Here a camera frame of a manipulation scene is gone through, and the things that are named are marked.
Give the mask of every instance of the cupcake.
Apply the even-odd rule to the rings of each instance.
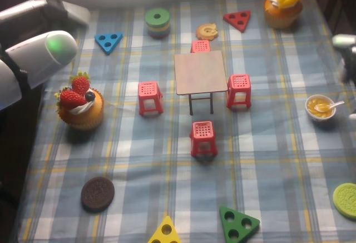
[[[265,0],[265,19],[274,29],[286,29],[298,18],[303,9],[300,0]]]
[[[78,72],[71,77],[72,87],[56,93],[58,115],[69,126],[91,130],[103,119],[104,99],[98,90],[90,87],[89,75]]]

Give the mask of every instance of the blue triangle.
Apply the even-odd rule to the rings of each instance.
[[[95,42],[102,48],[105,54],[110,55],[122,39],[122,33],[97,34]]]

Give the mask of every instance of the green triangle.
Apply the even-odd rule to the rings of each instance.
[[[260,225],[260,220],[223,206],[220,207],[220,217],[226,243],[245,242]]]

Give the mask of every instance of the strawberry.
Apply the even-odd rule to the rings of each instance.
[[[90,87],[89,75],[85,72],[78,72],[78,75],[71,78],[72,90],[84,96]]]
[[[67,110],[82,106],[87,101],[85,98],[72,90],[65,90],[60,95],[61,106]]]

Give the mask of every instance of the red stool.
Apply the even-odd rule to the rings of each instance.
[[[140,105],[140,115],[143,115],[145,112],[158,111],[163,113],[162,107],[162,98],[163,95],[158,87],[157,82],[143,82],[139,83],[139,105]],[[145,109],[145,100],[154,100],[155,108]]]
[[[236,93],[246,93],[245,101],[235,102]],[[228,81],[228,91],[226,92],[228,101],[226,106],[231,108],[233,105],[246,104],[251,107],[251,83],[249,75],[231,75]]]
[[[209,52],[209,51],[210,51],[209,40],[196,40],[193,41],[191,44],[190,53]]]
[[[197,154],[212,153],[217,155],[217,148],[215,143],[215,132],[212,122],[193,122],[192,131],[189,134],[191,139],[191,152],[190,154],[195,157]],[[208,142],[210,144],[209,150],[200,150],[199,144]]]

